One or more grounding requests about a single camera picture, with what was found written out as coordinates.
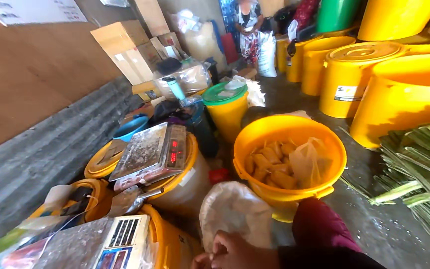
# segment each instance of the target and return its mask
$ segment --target red object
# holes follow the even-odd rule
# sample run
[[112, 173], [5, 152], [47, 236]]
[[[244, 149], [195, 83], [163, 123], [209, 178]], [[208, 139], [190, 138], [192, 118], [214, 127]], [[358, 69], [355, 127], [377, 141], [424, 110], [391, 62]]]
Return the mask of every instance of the red object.
[[226, 63], [230, 64], [238, 60], [238, 52], [236, 52], [235, 42], [231, 33], [224, 34], [220, 37], [222, 40], [223, 50], [225, 52]]
[[215, 185], [224, 181], [231, 181], [232, 179], [229, 176], [230, 171], [225, 168], [220, 168], [217, 170], [211, 170], [208, 172], [208, 178], [210, 179], [210, 183]]
[[308, 26], [319, 2], [320, 0], [303, 0], [298, 5], [295, 15], [293, 16], [293, 19], [298, 22], [298, 31]]

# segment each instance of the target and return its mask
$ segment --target woman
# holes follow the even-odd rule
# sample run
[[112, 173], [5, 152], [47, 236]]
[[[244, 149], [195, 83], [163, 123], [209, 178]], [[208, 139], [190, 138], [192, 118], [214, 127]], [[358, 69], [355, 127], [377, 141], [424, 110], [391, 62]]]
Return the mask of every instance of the woman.
[[258, 29], [263, 24], [263, 15], [256, 0], [238, 0], [236, 7], [235, 27], [241, 33], [240, 49], [243, 58], [253, 68], [258, 69], [260, 44]]

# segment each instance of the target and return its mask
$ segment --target digital scale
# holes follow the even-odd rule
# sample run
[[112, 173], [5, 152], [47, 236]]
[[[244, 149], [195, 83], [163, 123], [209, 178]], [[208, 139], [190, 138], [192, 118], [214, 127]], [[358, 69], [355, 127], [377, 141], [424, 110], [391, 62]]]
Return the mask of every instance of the digital scale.
[[185, 169], [187, 128], [162, 123], [134, 134], [109, 181], [115, 189], [150, 185]]

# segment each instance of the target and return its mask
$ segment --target sticker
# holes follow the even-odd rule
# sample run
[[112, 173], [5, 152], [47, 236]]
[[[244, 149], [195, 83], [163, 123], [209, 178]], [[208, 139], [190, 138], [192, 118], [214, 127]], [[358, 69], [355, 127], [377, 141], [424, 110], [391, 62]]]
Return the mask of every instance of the sticker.
[[358, 89], [357, 86], [338, 86], [334, 99], [338, 101], [361, 101], [364, 88]]
[[117, 60], [119, 60], [119, 61], [123, 61], [123, 60], [125, 60], [125, 59], [124, 59], [124, 57], [122, 56], [122, 53], [116, 54], [116, 56], [115, 56], [115, 57], [116, 57], [116, 59], [117, 59]]

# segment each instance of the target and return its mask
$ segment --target person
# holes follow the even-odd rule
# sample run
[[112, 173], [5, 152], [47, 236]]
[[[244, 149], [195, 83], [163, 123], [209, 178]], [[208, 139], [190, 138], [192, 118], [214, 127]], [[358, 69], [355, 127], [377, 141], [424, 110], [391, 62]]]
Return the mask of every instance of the person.
[[240, 50], [245, 61], [258, 69], [260, 35], [263, 24], [260, 4], [256, 0], [238, 0], [235, 8], [235, 27], [240, 32]]
[[316, 198], [300, 202], [292, 232], [295, 246], [265, 249], [239, 234], [218, 231], [213, 253], [196, 256], [192, 269], [385, 269], [362, 252], [341, 217]]

